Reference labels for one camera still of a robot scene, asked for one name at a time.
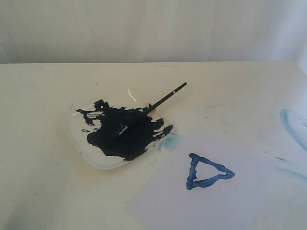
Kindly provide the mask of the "black paintbrush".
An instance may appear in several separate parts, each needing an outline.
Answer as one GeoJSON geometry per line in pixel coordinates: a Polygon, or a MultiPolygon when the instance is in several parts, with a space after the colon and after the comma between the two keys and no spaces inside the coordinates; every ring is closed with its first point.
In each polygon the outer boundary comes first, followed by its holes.
{"type": "Polygon", "coordinates": [[[106,143],[113,142],[114,140],[118,139],[124,132],[126,132],[128,129],[133,128],[138,123],[140,123],[142,120],[146,118],[146,116],[155,110],[157,107],[159,107],[162,103],[167,101],[169,98],[171,98],[173,95],[175,95],[178,91],[180,91],[182,88],[184,88],[187,85],[187,82],[181,84],[177,88],[175,88],[173,91],[171,91],[169,94],[164,96],[162,99],[157,101],[154,104],[149,104],[149,107],[146,108],[143,112],[141,112],[138,116],[135,116],[134,118],[127,120],[127,122],[123,123],[120,129],[118,129],[112,136],[110,136],[108,139],[106,139],[106,143]]]}

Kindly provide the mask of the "white square paint plate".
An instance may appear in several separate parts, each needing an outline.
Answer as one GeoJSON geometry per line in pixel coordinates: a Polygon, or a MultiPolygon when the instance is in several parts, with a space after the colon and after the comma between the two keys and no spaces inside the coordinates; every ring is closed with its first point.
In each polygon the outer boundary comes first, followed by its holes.
{"type": "Polygon", "coordinates": [[[124,90],[79,108],[63,120],[74,147],[93,167],[109,170],[131,162],[166,138],[172,123],[157,108],[144,120],[106,143],[123,123],[138,116],[150,103],[133,90],[124,90]]]}

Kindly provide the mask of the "white paper sheet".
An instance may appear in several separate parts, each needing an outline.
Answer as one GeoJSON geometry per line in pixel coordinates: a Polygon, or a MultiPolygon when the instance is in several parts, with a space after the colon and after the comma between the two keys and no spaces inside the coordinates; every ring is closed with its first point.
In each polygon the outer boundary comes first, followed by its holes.
{"type": "Polygon", "coordinates": [[[307,174],[298,166],[197,130],[125,210],[149,230],[304,230],[307,174]]]}

